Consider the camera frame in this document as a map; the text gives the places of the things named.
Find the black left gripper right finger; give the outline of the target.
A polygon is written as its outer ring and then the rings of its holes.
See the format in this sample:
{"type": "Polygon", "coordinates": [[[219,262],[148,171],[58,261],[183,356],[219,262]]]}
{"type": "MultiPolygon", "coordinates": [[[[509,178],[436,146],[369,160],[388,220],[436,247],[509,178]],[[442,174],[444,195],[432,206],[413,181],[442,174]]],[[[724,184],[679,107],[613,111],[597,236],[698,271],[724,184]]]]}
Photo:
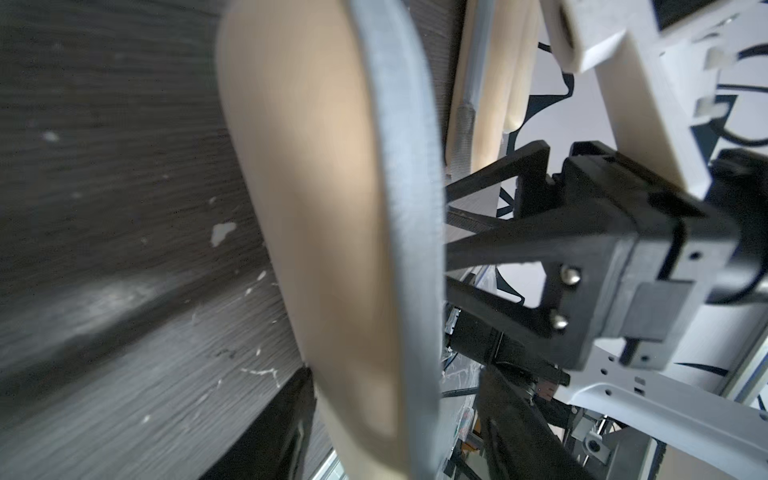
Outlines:
{"type": "Polygon", "coordinates": [[[497,368],[482,370],[476,404],[492,479],[591,477],[497,368]]]}

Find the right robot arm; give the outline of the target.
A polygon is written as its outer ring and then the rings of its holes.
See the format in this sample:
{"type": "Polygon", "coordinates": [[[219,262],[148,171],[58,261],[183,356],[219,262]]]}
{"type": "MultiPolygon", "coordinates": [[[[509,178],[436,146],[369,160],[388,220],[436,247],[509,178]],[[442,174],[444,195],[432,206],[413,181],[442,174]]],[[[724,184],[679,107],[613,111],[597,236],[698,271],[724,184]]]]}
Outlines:
{"type": "Polygon", "coordinates": [[[478,412],[494,477],[583,478],[540,414],[538,399],[602,413],[632,433],[740,479],[767,474],[767,415],[663,375],[704,306],[767,299],[767,160],[726,150],[704,199],[599,142],[578,142],[560,173],[533,142],[450,184],[448,224],[466,231],[447,267],[540,263],[528,307],[458,279],[450,346],[486,366],[478,412]],[[514,217],[453,203],[516,178],[514,217]]]}

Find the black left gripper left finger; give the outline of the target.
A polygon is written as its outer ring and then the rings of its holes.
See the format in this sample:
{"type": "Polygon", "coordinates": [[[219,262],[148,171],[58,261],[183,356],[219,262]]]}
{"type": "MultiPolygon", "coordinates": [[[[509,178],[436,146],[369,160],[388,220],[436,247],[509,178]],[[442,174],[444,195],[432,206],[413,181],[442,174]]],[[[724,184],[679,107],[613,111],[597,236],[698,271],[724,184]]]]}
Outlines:
{"type": "Polygon", "coordinates": [[[204,479],[302,477],[316,409],[312,372],[297,370],[204,479]]]}

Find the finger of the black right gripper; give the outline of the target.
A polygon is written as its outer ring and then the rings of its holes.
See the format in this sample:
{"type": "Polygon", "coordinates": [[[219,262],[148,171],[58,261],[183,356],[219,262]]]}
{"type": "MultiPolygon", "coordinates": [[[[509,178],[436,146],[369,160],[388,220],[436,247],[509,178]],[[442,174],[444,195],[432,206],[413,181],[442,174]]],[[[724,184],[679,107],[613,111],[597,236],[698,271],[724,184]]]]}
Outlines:
{"type": "Polygon", "coordinates": [[[450,203],[487,187],[516,178],[511,206],[515,216],[532,216],[552,208],[552,185],[547,167],[550,147],[541,140],[533,141],[491,165],[449,184],[446,202],[450,203]]]}

